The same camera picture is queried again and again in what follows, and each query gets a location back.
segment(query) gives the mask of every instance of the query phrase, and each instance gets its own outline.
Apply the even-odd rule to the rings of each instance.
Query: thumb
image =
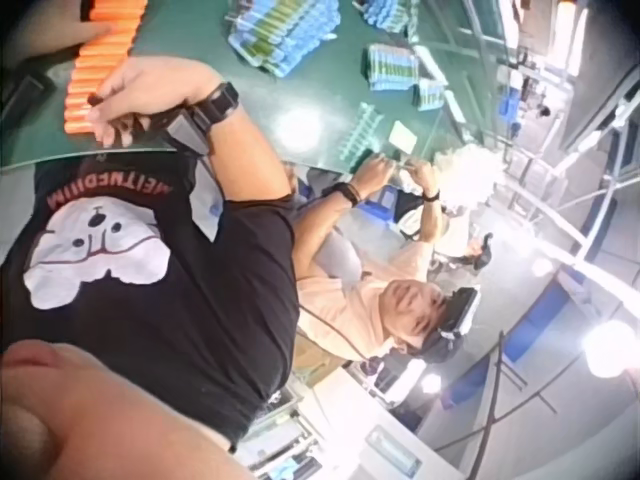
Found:
[[[73,45],[86,43],[96,37],[109,33],[112,25],[108,22],[80,22],[69,32]]]
[[[90,122],[110,122],[127,113],[132,113],[134,105],[132,102],[132,90],[125,88],[106,98],[101,104],[96,105],[87,114]]]

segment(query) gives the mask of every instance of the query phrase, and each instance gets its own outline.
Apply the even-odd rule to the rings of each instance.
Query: desk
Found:
[[[174,55],[194,58],[214,66],[233,81],[242,101],[283,159],[341,171],[337,163],[340,143],[353,128],[361,102],[375,105],[385,115],[375,134],[374,146],[390,153],[386,139],[395,120],[416,135],[415,153],[457,147],[458,137],[442,110],[418,112],[413,90],[371,92],[361,73],[363,49],[374,42],[391,43],[388,34],[367,25],[349,0],[341,0],[342,23],[338,38],[325,42],[284,79],[276,79],[243,63],[226,40],[227,2],[200,0],[150,0],[136,38],[133,55]],[[88,135],[69,136],[62,129],[66,85],[72,60],[47,70],[56,92],[37,114],[3,144],[3,166],[15,167],[64,158],[101,149]],[[292,109],[317,112],[320,137],[316,147],[292,151],[282,142],[282,115]],[[134,145],[129,150],[167,150],[161,145]]]

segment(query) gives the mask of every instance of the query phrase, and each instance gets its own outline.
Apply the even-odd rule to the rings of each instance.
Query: hand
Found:
[[[96,94],[104,99],[93,107],[87,119],[98,142],[113,145],[117,125],[122,145],[132,142],[134,116],[147,128],[146,115],[160,113],[180,104],[204,100],[222,82],[211,67],[195,60],[175,57],[133,57],[118,67]]]
[[[414,182],[424,190],[425,195],[433,197],[440,190],[436,169],[424,160],[409,160],[405,167]]]
[[[355,173],[350,182],[351,186],[364,200],[389,183],[394,168],[395,163],[384,155],[373,155]]]
[[[108,33],[107,22],[82,22],[82,0],[40,0],[27,12],[3,49],[3,64],[15,67],[29,57],[54,53]]]

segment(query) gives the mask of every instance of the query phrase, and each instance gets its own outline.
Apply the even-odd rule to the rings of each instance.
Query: man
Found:
[[[310,206],[294,227],[293,260],[302,310],[299,327],[322,348],[347,360],[383,355],[391,347],[420,354],[427,339],[438,336],[446,318],[448,299],[425,281],[433,244],[442,231],[438,182],[426,162],[409,170],[424,190],[420,237],[404,247],[389,267],[365,265],[367,275],[345,288],[341,279],[330,278],[314,262],[338,219],[382,188],[393,165],[382,156],[372,158],[349,184],[337,184]]]
[[[224,212],[211,243],[177,154],[38,170],[1,271],[2,461],[18,478],[248,478],[226,450],[285,384],[299,315],[284,169],[205,64],[132,58],[96,93],[88,118],[106,146],[113,125],[130,141],[135,117],[198,113]]]

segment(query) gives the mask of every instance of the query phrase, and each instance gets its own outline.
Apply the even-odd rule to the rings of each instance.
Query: green workbench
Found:
[[[387,153],[391,153],[391,147],[386,139],[395,120],[418,136],[416,154],[430,156],[434,151],[460,145],[446,111],[418,112],[412,102],[413,89],[369,91],[361,73],[363,49],[375,42],[392,42],[386,32],[367,25],[350,1],[341,2],[342,22],[335,31],[338,38],[324,42],[284,79],[252,68],[236,55],[226,40],[228,10],[227,2],[220,1],[150,0],[133,55],[174,55],[212,65],[233,81],[245,107],[282,158],[295,163],[343,169],[336,163],[337,151],[354,127],[361,102],[373,104],[384,114],[372,143]],[[57,90],[6,138],[4,168],[102,150],[90,135],[70,136],[63,131],[64,98],[72,69],[69,60],[46,70]],[[281,141],[287,132],[278,131],[279,118],[292,109],[319,114],[320,139],[315,148],[292,151]],[[134,145],[128,150],[154,149],[168,148]]]

